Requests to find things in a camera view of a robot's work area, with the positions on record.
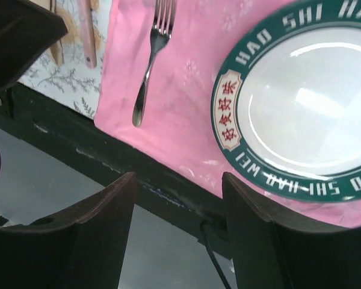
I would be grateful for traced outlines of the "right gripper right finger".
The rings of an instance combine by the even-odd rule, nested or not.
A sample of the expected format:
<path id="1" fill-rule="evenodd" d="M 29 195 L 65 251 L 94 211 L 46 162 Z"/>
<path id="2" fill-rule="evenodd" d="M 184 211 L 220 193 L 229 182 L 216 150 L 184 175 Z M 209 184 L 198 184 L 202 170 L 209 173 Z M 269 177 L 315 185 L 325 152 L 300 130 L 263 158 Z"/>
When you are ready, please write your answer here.
<path id="1" fill-rule="evenodd" d="M 361 226 L 320 222 L 222 177 L 238 288 L 361 288 Z"/>

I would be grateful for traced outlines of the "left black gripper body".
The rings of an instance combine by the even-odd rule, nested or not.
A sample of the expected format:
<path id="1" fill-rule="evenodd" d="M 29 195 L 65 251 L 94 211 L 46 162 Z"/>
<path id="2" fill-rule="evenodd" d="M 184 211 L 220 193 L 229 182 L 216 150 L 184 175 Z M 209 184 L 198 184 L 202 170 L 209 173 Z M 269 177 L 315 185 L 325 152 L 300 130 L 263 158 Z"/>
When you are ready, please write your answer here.
<path id="1" fill-rule="evenodd" d="M 0 90 L 66 34 L 64 21 L 53 12 L 31 1 L 0 1 Z"/>

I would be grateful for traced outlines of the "pink handled spoon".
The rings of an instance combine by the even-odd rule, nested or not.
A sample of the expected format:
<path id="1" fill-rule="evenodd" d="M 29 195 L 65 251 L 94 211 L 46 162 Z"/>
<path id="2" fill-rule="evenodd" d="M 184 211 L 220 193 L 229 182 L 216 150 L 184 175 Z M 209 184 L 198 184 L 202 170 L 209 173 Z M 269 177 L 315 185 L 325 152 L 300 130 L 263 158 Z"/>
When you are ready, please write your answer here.
<path id="1" fill-rule="evenodd" d="M 86 66 L 94 69 L 97 66 L 96 46 L 94 42 L 93 20 L 89 0 L 77 0 L 81 41 L 84 48 Z"/>

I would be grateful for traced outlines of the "beige cloth napkin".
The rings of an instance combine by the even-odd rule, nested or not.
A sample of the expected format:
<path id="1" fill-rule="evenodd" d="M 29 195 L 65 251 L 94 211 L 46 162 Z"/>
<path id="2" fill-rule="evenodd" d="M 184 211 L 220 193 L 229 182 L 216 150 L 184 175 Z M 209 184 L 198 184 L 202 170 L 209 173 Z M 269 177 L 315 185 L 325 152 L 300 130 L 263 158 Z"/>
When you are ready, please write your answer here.
<path id="1" fill-rule="evenodd" d="M 63 60 L 63 46 L 61 44 L 61 40 L 57 41 L 50 47 L 50 52 L 52 58 L 58 66 L 61 66 L 64 63 Z"/>

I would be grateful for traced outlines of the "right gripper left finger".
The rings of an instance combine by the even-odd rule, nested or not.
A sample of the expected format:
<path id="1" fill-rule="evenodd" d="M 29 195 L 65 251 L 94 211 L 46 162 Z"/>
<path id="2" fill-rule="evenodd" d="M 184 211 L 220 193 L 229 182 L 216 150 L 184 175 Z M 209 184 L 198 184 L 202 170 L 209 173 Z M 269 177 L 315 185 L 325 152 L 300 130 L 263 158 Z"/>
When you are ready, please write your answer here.
<path id="1" fill-rule="evenodd" d="M 0 227 L 0 288 L 117 288 L 136 197 L 128 172 L 29 225 Z"/>

